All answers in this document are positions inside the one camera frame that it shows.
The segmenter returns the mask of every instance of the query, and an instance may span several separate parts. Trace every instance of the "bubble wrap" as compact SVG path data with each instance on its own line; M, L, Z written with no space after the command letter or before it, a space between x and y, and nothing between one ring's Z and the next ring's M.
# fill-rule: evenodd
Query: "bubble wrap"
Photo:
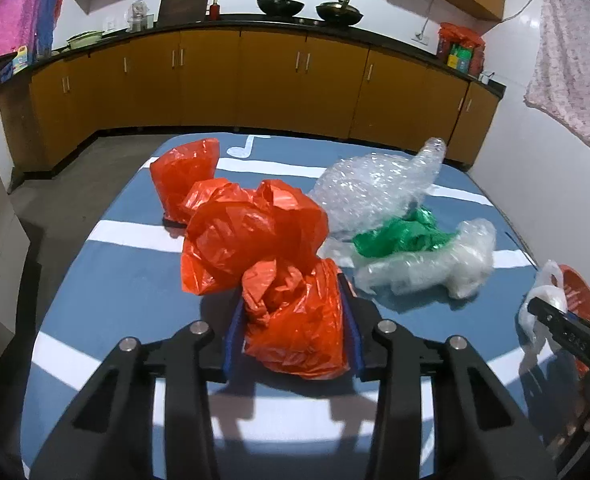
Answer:
M370 260L355 272L355 285L374 294L374 286L390 284L394 294L408 294L441 283L451 298L470 298L493 271L496 229L488 220L478 218L461 222L457 231L440 250Z
M348 240L420 205L445 153L445 142L432 138L414 158L370 153L340 160L319 177L309 196L326 210L333 236Z

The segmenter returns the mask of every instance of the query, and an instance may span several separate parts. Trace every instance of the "red bag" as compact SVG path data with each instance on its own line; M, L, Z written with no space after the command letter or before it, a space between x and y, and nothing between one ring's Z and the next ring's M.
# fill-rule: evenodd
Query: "red bag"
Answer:
M187 224L182 204L195 182L213 178L219 160L219 140L202 139L169 150L150 165L164 216L173 222Z
M342 304L333 260L302 275L285 260L257 262L242 278L245 352L269 370L326 380L348 370Z
M194 294L232 288L249 267L281 256L308 274L328 235L326 213L281 180L264 180L257 190L220 178L204 180L193 186L182 208L191 217L182 286Z

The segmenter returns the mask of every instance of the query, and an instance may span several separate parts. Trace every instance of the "gray floor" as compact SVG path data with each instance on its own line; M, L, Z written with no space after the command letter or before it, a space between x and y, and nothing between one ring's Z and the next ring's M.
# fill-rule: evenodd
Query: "gray floor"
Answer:
M51 180L26 180L11 194L41 264L37 327L92 228L137 169L175 134L100 137Z

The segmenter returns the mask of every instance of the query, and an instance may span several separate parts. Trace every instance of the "metal bolt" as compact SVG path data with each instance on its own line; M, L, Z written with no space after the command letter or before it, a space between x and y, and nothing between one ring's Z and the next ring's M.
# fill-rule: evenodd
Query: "metal bolt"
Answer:
M134 337L125 337L120 341L120 350L130 352L137 348L137 339Z
M456 350L464 350L469 343L461 335L454 335L449 339L449 345Z
M390 334L397 330L397 325L395 324L395 321L391 321L390 319L382 319L379 323L377 323L377 328L379 328L380 332Z
M205 321L195 321L191 324L189 330L195 335L205 334L209 330L209 324Z

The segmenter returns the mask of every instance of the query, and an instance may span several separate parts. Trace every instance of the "cable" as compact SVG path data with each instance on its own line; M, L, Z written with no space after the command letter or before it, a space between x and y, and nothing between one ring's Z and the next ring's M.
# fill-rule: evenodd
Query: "cable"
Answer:
M428 16L431 14L431 9L433 8L433 4L436 2L436 0L431 0L431 3L428 6L428 9L426 9L426 21L424 22L424 27L422 27L421 32L416 33L415 37L421 41L424 40L424 31L426 30L426 25L428 25Z
M533 1L533 0L529 0L529 1L526 3L526 5L522 7L522 10L520 10L519 12L515 13L515 14L514 14L514 15L512 15L512 16L509 16L508 18L505 18L505 19L504 19L504 20L502 20L500 23L504 23L504 22L507 22L508 20L512 20L513 18L517 18L517 16L519 16L521 13L523 13L523 12L526 10L526 7L528 7L528 6L531 4L531 2L532 2L532 1Z

